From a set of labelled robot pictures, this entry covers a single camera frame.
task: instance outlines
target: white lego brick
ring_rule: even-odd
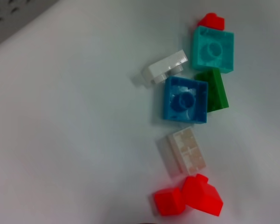
[[[183,71],[182,64],[187,62],[187,56],[183,50],[166,57],[146,68],[143,77],[148,84],[158,84],[168,78],[168,72],[176,75]]]
[[[192,175],[206,167],[203,155],[189,127],[169,135],[168,139],[183,173]]]

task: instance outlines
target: plastic block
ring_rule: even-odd
[[[192,175],[206,167],[190,127],[169,135],[168,139],[183,173]]]
[[[215,13],[207,13],[206,16],[198,23],[198,26],[224,30],[225,19],[217,16]]]
[[[162,216],[179,215],[186,209],[186,204],[179,188],[164,189],[156,192],[154,202]]]
[[[207,112],[217,111],[229,107],[219,69],[211,69],[206,72],[199,73],[195,76],[195,80],[209,83]]]
[[[148,84],[158,84],[168,78],[169,75],[176,75],[183,71],[182,64],[188,58],[183,50],[164,58],[146,68],[143,77]]]
[[[185,203],[197,210],[219,216],[223,201],[216,188],[209,185],[208,178],[203,175],[187,177],[182,188]]]
[[[192,66],[196,70],[233,71],[234,34],[199,26],[194,33]]]
[[[165,84],[164,119],[206,123],[208,83],[169,77]]]

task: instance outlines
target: green lego brick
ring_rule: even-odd
[[[195,76],[195,80],[209,83],[207,112],[228,108],[228,100],[219,69],[211,69]]]

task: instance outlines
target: teal lego brick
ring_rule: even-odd
[[[228,108],[228,100],[225,93],[221,73],[219,69],[211,69],[195,75],[195,80],[208,82],[208,107],[207,112]]]
[[[194,33],[192,66],[204,71],[218,68],[233,71],[234,34],[199,26]]]

